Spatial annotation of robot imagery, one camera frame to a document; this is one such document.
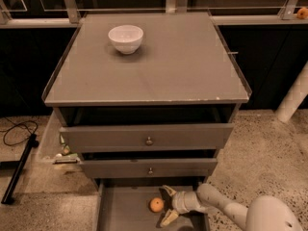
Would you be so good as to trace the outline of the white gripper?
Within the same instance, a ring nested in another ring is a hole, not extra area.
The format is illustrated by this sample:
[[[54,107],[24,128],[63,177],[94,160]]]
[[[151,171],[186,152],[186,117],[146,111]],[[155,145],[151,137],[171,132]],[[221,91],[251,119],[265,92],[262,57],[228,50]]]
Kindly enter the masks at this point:
[[[177,192],[168,185],[163,185],[163,189],[172,197],[172,207],[174,210],[167,210],[160,222],[162,228],[167,227],[178,219],[179,214],[186,214],[191,211],[202,212],[202,206],[195,192]]]

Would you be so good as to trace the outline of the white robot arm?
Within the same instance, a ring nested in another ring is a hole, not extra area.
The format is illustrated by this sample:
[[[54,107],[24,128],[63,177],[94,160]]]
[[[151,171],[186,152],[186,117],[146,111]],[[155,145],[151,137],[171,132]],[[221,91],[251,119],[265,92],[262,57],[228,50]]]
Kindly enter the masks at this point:
[[[192,211],[207,214],[216,208],[243,231],[304,231],[293,211],[273,196],[259,196],[245,207],[207,183],[192,192],[178,192],[167,185],[163,188],[171,197],[171,208],[161,221],[161,227],[170,225],[180,215]]]

